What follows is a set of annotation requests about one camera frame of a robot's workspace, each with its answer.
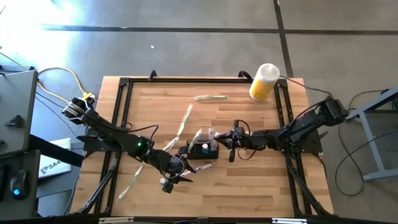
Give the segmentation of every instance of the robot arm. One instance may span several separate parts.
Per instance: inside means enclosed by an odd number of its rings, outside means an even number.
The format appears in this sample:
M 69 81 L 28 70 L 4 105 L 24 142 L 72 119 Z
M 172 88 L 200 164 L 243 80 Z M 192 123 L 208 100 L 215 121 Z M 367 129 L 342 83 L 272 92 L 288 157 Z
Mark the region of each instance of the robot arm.
M 268 147 L 282 152 L 302 152 L 301 147 L 309 144 L 320 147 L 319 140 L 325 136 L 325 133 L 319 136 L 317 129 L 323 125 L 335 126 L 342 123 L 348 116 L 348 111 L 344 109 L 340 100 L 330 97 L 312 107 L 316 108 L 280 129 L 260 130 L 246 134 L 244 128 L 239 127 L 241 120 L 235 120 L 234 128 L 225 134 L 217 133 L 215 140 L 230 150 L 230 162 L 234 161 L 236 147 L 258 151 Z
M 73 98 L 62 111 L 70 121 L 75 124 L 86 124 L 96 132 L 91 136 L 78 136 L 78 139 L 85 143 L 87 151 L 125 151 L 139 162 L 150 164 L 163 176 L 170 175 L 166 177 L 169 181 L 163 188 L 163 191 L 167 193 L 171 193 L 173 183 L 189 181 L 180 175 L 185 169 L 194 173 L 195 171 L 188 164 L 187 159 L 182 156 L 182 153 L 172 156 L 163 150 L 153 149 L 154 141 L 144 136 L 131 134 L 142 129 L 124 130 L 116 127 L 93 109 L 93 102 L 91 99 Z

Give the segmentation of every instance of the plastic bottle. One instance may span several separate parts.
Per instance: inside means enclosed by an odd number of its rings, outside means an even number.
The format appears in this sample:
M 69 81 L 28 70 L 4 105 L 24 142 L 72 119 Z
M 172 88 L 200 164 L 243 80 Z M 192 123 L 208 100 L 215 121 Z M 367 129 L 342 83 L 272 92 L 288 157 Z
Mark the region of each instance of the plastic bottle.
M 209 151 L 209 145 L 207 145 L 207 144 L 202 144 L 201 145 L 201 150 L 204 152 L 204 153 L 206 153 L 206 154 L 208 154 L 210 151 Z
M 279 68 L 275 65 L 271 63 L 261 65 L 250 86 L 250 97 L 257 101 L 265 100 L 278 81 L 279 75 Z

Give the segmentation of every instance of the yellow cable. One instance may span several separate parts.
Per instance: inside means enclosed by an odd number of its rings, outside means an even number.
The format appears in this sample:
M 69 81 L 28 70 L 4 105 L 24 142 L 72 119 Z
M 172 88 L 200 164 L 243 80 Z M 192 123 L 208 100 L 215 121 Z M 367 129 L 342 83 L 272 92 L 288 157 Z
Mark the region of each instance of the yellow cable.
M 52 93 L 52 92 L 46 90 L 46 89 L 42 86 L 42 84 L 40 84 L 39 82 L 37 82 L 37 84 L 39 85 L 39 87 L 41 87 L 41 89 L 43 89 L 44 92 L 46 92 L 46 93 L 48 93 L 48 94 L 50 94 L 50 95 L 52 95 L 52 96 L 55 96 L 55 97 L 57 97 L 57 98 L 60 99 L 60 100 L 63 100 L 63 101 L 65 101 L 65 102 L 69 103 L 69 101 L 66 100 L 65 98 L 63 98 L 62 96 L 58 96 L 57 94 Z
M 22 65 L 20 65 L 18 62 L 16 62 L 16 61 L 13 60 L 12 58 L 8 57 L 7 55 L 5 55 L 5 54 L 3 54 L 3 53 L 1 53 L 1 52 L 0 52 L 0 54 L 3 55 L 3 56 L 5 56 L 6 58 L 8 58 L 9 60 L 11 60 L 12 62 L 14 62 L 14 63 L 17 64 L 18 66 L 20 66 L 23 70 L 26 71 L 26 69 L 25 69 Z M 39 76 L 41 73 L 43 73 L 43 72 L 45 72 L 45 71 L 47 71 L 47 70 L 51 70 L 51 69 L 62 69 L 62 70 L 65 70 L 65 71 L 70 72 L 70 73 L 75 77 L 76 82 L 77 82 L 77 85 L 79 86 L 80 91 L 83 93 L 83 98 L 84 98 L 84 99 L 87 99 L 88 97 L 90 97 L 90 96 L 92 95 L 92 93 L 86 93 L 86 92 L 83 91 L 83 89 L 82 89 L 82 87 L 81 87 L 81 85 L 80 85 L 80 81 L 79 81 L 77 75 L 76 75 L 72 70 L 70 70 L 70 69 L 63 68 L 63 67 L 50 67 L 50 68 L 45 68 L 45 69 L 43 69 L 41 72 L 39 72 L 38 76 Z M 52 92 L 46 90 L 46 89 L 42 86 L 42 84 L 41 84 L 39 81 L 37 81 L 37 84 L 39 85 L 39 87 L 41 87 L 41 89 L 43 89 L 44 92 L 46 92 L 46 93 L 48 93 L 48 94 L 50 94 L 50 95 L 52 95 L 52 96 L 55 96 L 55 97 L 57 97 L 58 99 L 61 99 L 61 100 L 65 101 L 65 102 L 67 102 L 67 103 L 69 103 L 69 101 L 66 100 L 65 98 L 63 98 L 63 97 L 61 97 L 61 96 L 59 96 L 59 95 L 57 95 L 57 94 L 55 94 L 55 93 L 52 93 Z
M 86 92 L 83 91 L 83 89 L 82 89 L 82 87 L 81 87 L 81 85 L 80 85 L 80 81 L 79 81 L 77 75 L 76 75 L 72 70 L 70 70 L 70 69 L 63 68 L 63 67 L 50 67 L 50 68 L 45 68 L 45 69 L 43 69 L 42 71 L 40 71 L 40 72 L 39 72 L 39 75 L 40 75 L 41 73 L 43 73 L 43 72 L 45 72 L 45 71 L 47 71 L 47 70 L 51 70 L 51 69 L 62 69 L 62 70 L 65 70 L 65 71 L 70 72 L 70 73 L 75 77 L 76 82 L 77 82 L 77 85 L 79 86 L 80 91 L 83 93 L 84 99 L 86 99 L 86 98 L 88 98 L 89 96 L 91 96 L 91 93 L 86 93 Z M 68 100 L 62 98 L 61 96 L 58 96 L 57 94 L 52 93 L 52 92 L 46 90 L 39 82 L 37 82 L 37 84 L 39 85 L 39 87 L 41 87 L 41 89 L 43 89 L 44 92 L 46 92 L 46 93 L 48 93 L 48 94 L 50 94 L 50 95 L 53 95 L 53 96 L 55 96 L 55 97 L 57 97 L 57 98 L 59 98 L 59 99 L 65 101 L 65 102 L 67 102 L 67 103 L 69 102 Z
M 1 55 L 5 56 L 6 58 L 8 58 L 10 61 L 16 63 L 18 66 L 20 66 L 23 70 L 27 71 L 26 68 L 24 68 L 22 65 L 20 65 L 18 62 L 14 61 L 12 58 L 8 57 L 7 55 L 3 54 L 0 52 Z

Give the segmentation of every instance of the black cable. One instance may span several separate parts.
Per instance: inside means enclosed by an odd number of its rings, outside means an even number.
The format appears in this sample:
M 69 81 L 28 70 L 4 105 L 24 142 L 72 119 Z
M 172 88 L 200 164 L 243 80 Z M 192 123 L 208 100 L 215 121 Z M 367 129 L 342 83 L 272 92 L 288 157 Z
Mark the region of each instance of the black cable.
M 240 119 L 237 119 L 237 121 L 238 121 L 238 126 L 239 126 L 239 122 L 242 122 L 242 123 L 244 123 L 244 124 L 246 125 L 246 127 L 248 127 L 249 136 L 250 136 L 251 130 L 250 130 L 250 127 L 249 127 L 249 125 L 247 124 L 247 122 L 245 122 L 245 121 L 243 121 L 243 120 L 240 120 Z
M 309 89 L 309 90 L 320 91 L 320 92 L 322 92 L 322 93 L 328 94 L 330 97 L 333 97 L 333 95 L 332 95 L 330 92 L 326 91 L 326 90 L 320 90 L 320 89 L 318 89 L 318 88 L 308 87 L 308 86 L 306 86 L 306 85 L 303 85 L 303 84 L 301 84 L 301 83 L 299 83 L 299 82 L 296 82 L 296 81 L 294 81 L 293 79 L 290 79 L 290 78 L 288 78 L 288 77 L 286 77 L 286 76 L 283 76 L 283 75 L 280 75 L 280 77 L 285 78 L 285 79 L 287 79 L 287 80 L 289 80 L 289 81 L 291 81 L 291 82 L 294 82 L 294 83 L 296 83 L 296 84 L 298 84 L 298 85 L 300 85 L 300 86 L 302 86 L 302 87 L 304 87 L 304 88 L 307 88 L 307 89 Z
M 75 195 L 75 191 L 76 191 L 76 185 L 77 185 L 77 180 L 79 179 L 79 176 L 77 176 L 76 180 L 75 180 L 75 184 L 73 184 L 73 188 L 72 188 L 72 193 L 70 194 L 70 198 L 67 204 L 67 207 L 65 208 L 65 211 L 63 212 L 63 215 L 67 215 L 68 212 L 68 208 L 72 202 L 72 198 Z
M 294 118 L 294 120 L 288 124 L 289 127 L 288 127 L 287 129 L 285 129 L 285 131 L 282 131 L 282 132 L 278 135 L 278 138 L 279 138 L 283 133 L 285 133 L 286 131 L 290 131 L 290 128 L 293 126 L 293 124 L 296 122 L 296 120 L 297 120 L 301 115 L 303 115 L 305 112 L 309 111 L 309 110 L 310 110 L 311 108 L 313 108 L 313 107 L 315 107 L 314 110 L 316 110 L 316 109 L 317 109 L 322 103 L 324 103 L 326 100 L 319 101 L 318 103 L 315 103 L 314 105 L 308 107 L 307 109 L 305 109 L 305 110 L 303 110 L 301 113 L 299 113 L 299 114 L 296 116 L 296 118 Z
M 365 94 L 365 93 L 378 93 L 378 92 L 382 92 L 384 90 L 369 90 L 369 91 L 363 91 L 361 93 L 358 93 L 357 95 L 355 95 L 351 101 L 349 102 L 348 105 L 348 111 L 350 110 L 356 110 L 356 108 L 352 108 L 351 105 L 353 104 L 353 101 L 355 100 L 355 98 L 357 98 L 358 96 Z M 358 124 L 358 125 L 362 125 L 362 122 L 355 120 L 355 118 L 352 120 L 353 123 Z
M 241 148 L 238 149 L 238 157 L 239 157 L 241 160 L 244 160 L 244 161 L 248 161 L 249 159 L 251 159 L 251 158 L 254 156 L 254 154 L 257 152 L 257 150 L 253 150 L 253 153 L 252 153 L 249 157 L 243 159 L 243 158 L 241 157 L 240 153 L 239 153 L 239 150 L 241 150 Z
M 241 120 L 241 119 L 238 119 L 237 121 L 238 121 L 238 125 L 239 125 L 239 122 L 242 122 L 242 123 L 244 123 L 244 124 L 246 125 L 246 127 L 248 127 L 249 136 L 250 136 L 251 130 L 250 130 L 249 124 L 247 124 L 247 122 L 245 122 L 245 121 L 243 121 L 243 120 Z M 240 150 L 241 150 L 241 148 L 238 149 L 238 157 L 239 157 L 241 160 L 244 160 L 244 161 L 248 161 L 249 159 L 251 159 L 251 158 L 254 156 L 254 154 L 257 152 L 257 150 L 253 150 L 253 153 L 252 153 L 249 157 L 243 159 L 243 158 L 241 157 L 241 154 L 239 153 Z
M 352 158 L 351 155 L 354 154 L 356 151 L 360 150 L 362 147 L 364 147 L 364 146 L 366 146 L 367 144 L 369 144 L 370 142 L 373 142 L 373 141 L 375 141 L 375 140 L 377 140 L 377 139 L 379 139 L 379 138 L 381 138 L 381 137 L 384 137 L 384 136 L 387 136 L 387 135 L 390 135 L 390 134 L 394 134 L 394 133 L 398 133 L 398 131 L 392 131 L 392 132 L 389 132 L 389 133 L 386 133 L 386 134 L 382 134 L 382 135 L 380 135 L 380 136 L 378 136 L 378 137 L 376 137 L 376 138 L 374 138 L 374 139 L 372 139 L 372 140 L 366 142 L 366 143 L 363 144 L 362 146 L 359 146 L 359 147 L 356 148 L 353 152 L 348 152 L 348 150 L 345 148 L 346 151 L 347 151 L 347 153 L 348 153 L 348 155 L 347 155 L 346 157 L 344 157 L 343 160 L 341 160 L 341 162 L 338 164 L 338 166 L 337 166 L 337 168 L 336 168 L 336 172 L 335 172 L 335 184 L 336 184 L 336 186 L 337 186 L 337 189 L 338 189 L 342 194 L 347 195 L 347 196 L 355 196 L 355 195 L 360 194 L 360 193 L 362 192 L 362 190 L 363 190 L 363 183 L 364 183 L 364 180 L 363 180 L 362 172 L 360 171 L 358 165 L 355 163 L 355 161 L 354 161 L 354 159 Z M 338 169 L 340 168 L 340 166 L 343 164 L 343 162 L 344 162 L 348 157 L 350 157 L 350 158 L 353 160 L 353 162 L 355 163 L 355 166 L 358 168 L 358 171 L 359 171 L 359 173 L 361 174 L 362 186 L 361 186 L 361 189 L 360 189 L 358 192 L 356 192 L 355 194 L 347 194 L 347 193 L 343 192 L 343 191 L 340 189 L 339 185 L 337 184 L 337 173 L 338 173 Z
M 293 158 L 294 160 L 300 159 L 300 158 L 301 158 L 301 152 L 300 152 L 300 153 L 297 153 L 297 157 L 294 157 L 294 156 L 293 156 L 293 153 L 292 153 L 290 156 L 291 156 L 291 158 Z
M 153 128 L 153 127 L 159 127 L 159 125 L 158 124 L 154 124 L 154 125 L 150 125 L 150 126 L 147 126 L 147 127 L 143 127 L 143 128 L 139 128 L 139 129 L 134 129 L 134 130 L 123 130 L 123 129 L 120 129 L 120 128 L 115 128 L 115 127 L 112 127 L 112 126 L 110 126 L 110 125 L 107 125 L 107 124 L 103 124 L 103 123 L 101 123 L 103 126 L 106 126 L 107 128 L 110 128 L 110 129 L 113 129 L 113 130 L 116 130 L 116 131 L 120 131 L 120 132 L 125 132 L 125 133 L 131 133 L 131 132 L 136 132 L 136 131 L 142 131 L 142 130 L 145 130 L 145 129 L 148 129 L 148 128 Z
M 336 186 L 337 186 L 337 189 L 338 189 L 343 195 L 346 195 L 346 196 L 355 196 L 355 195 L 360 194 L 360 193 L 362 192 L 362 190 L 363 190 L 363 185 L 364 185 L 364 183 L 363 183 L 363 182 L 364 182 L 364 181 L 363 181 L 363 174 L 362 174 L 361 169 L 359 168 L 358 164 L 355 162 L 354 158 L 352 157 L 352 155 L 348 152 L 348 149 L 347 149 L 346 145 L 344 144 L 343 138 L 341 137 L 341 134 L 340 134 L 340 125 L 337 126 L 337 133 L 338 133 L 338 137 L 340 138 L 341 144 L 343 145 L 344 150 L 347 152 L 349 158 L 353 161 L 353 163 L 354 163 L 356 169 L 358 170 L 359 175 L 361 176 L 361 187 L 359 188 L 359 190 L 358 190 L 355 194 L 347 194 L 347 193 L 344 193 L 344 192 L 339 188 L 339 186 L 338 186 L 338 184 L 337 184 L 337 179 L 336 179 L 336 178 L 337 178 L 337 175 L 335 176 Z
M 325 163 L 324 163 L 324 161 L 323 161 L 323 159 L 318 155 L 318 154 L 316 154 L 316 153 L 312 153 L 316 158 L 318 158 L 318 160 L 322 163 L 322 165 L 323 165 L 323 171 L 325 171 L 325 177 L 326 178 L 328 178 L 328 173 L 326 172 L 326 166 L 325 166 Z
M 182 221 L 175 222 L 174 224 L 192 223 L 192 222 L 196 222 L 196 221 L 197 221 L 197 220 L 182 220 Z
M 126 122 L 125 124 L 126 124 L 126 130 L 131 130 L 132 129 L 132 124 L 130 122 Z
M 64 122 L 65 123 L 65 125 L 66 126 L 68 126 L 68 128 L 69 128 L 69 130 L 73 133 L 73 135 L 74 136 L 77 136 L 74 132 L 73 132 L 73 130 L 72 130 L 72 128 L 53 110 L 53 109 L 51 109 L 49 106 L 47 106 L 45 103 L 43 103 L 43 101 L 41 101 L 41 100 L 39 100 L 36 96 L 35 96 L 35 98 L 36 98 L 36 100 L 38 100 L 39 102 L 41 102 L 45 107 L 47 107 L 50 111 L 52 111 L 55 115 L 57 115 L 57 117 L 62 121 L 62 122 Z
M 160 161 L 158 160 L 157 157 L 155 157 L 155 159 L 156 159 L 157 162 L 159 163 L 159 168 L 160 168 L 159 172 L 160 172 L 160 174 L 162 174 L 163 178 L 165 178 L 165 179 L 167 179 L 167 180 L 171 180 L 171 179 L 174 179 L 174 178 L 176 178 L 176 177 L 179 177 L 179 176 L 181 176 L 181 175 L 184 173 L 185 164 L 182 162 L 181 159 L 177 158 L 177 159 L 181 162 L 181 164 L 182 164 L 181 172 L 180 172 L 179 174 L 174 175 L 173 177 L 166 177 L 166 175 L 165 175 L 166 172 L 163 170 L 162 166 L 160 165 Z
M 152 132 L 152 134 L 151 134 L 151 136 L 149 138 L 149 146 L 150 146 L 150 144 L 152 144 L 152 138 L 154 137 L 154 135 L 155 135 L 155 133 L 156 133 L 158 128 L 159 128 L 159 125 L 156 124 L 156 128 L 154 129 L 154 131 Z
M 348 108 L 351 108 L 351 105 L 353 104 L 354 99 L 357 98 L 358 96 L 360 96 L 360 95 L 362 95 L 362 94 L 365 94 L 365 93 L 377 93 L 377 92 L 382 92 L 382 91 L 384 91 L 384 90 L 370 90 L 370 91 L 363 91 L 363 92 L 361 92 L 361 93 L 358 93 L 357 95 L 355 95 L 355 96 L 351 99 L 351 101 L 349 102 Z
M 38 94 L 38 95 L 41 96 L 42 98 L 45 98 L 45 99 L 48 100 L 49 102 L 53 103 L 55 106 L 58 106 L 58 107 L 60 107 L 60 108 L 62 108 L 62 109 L 65 108 L 64 106 L 61 106 L 61 105 L 59 105 L 59 104 L 56 104 L 54 101 L 48 99 L 47 97 L 41 95 L 40 93 L 37 93 L 37 92 L 36 92 L 36 94 Z

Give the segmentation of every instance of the wooden tabletop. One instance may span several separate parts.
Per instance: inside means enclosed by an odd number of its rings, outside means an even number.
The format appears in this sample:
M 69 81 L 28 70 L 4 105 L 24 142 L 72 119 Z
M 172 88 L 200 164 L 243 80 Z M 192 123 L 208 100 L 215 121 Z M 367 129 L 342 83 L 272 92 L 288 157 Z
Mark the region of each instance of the wooden tabletop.
M 104 77 L 97 112 L 111 121 L 120 77 Z M 307 108 L 305 89 L 288 82 L 293 113 L 297 116 Z M 154 141 L 162 149 L 178 131 L 181 120 L 191 103 L 192 113 L 179 142 L 170 153 L 185 144 L 187 139 L 203 128 L 224 133 L 233 127 L 234 119 L 247 121 L 250 128 L 279 128 L 275 96 L 272 92 L 266 101 L 255 102 L 249 96 L 247 83 L 135 83 L 132 89 L 128 122 L 133 128 L 159 124 Z M 228 95 L 224 101 L 196 103 L 198 95 Z M 121 122 L 123 105 L 118 114 Z M 152 130 L 139 132 L 149 136 Z M 252 153 L 241 150 L 242 157 Z M 116 183 L 112 216 L 150 217 L 293 217 L 292 200 L 284 156 L 270 149 L 256 152 L 249 161 L 236 156 L 228 162 L 229 151 L 220 145 L 216 165 L 187 177 L 194 183 L 181 182 L 171 194 L 164 193 L 159 171 L 145 164 L 136 183 L 122 200 L 117 200 L 141 163 L 123 154 Z M 77 211 L 98 186 L 104 152 L 95 152 L 83 161 L 71 212 Z M 321 162 L 311 154 L 303 154 L 308 188 L 329 212 L 333 212 Z M 190 161 L 192 167 L 212 161 Z M 104 191 L 103 206 L 108 197 Z M 302 194 L 298 200 L 303 210 Z

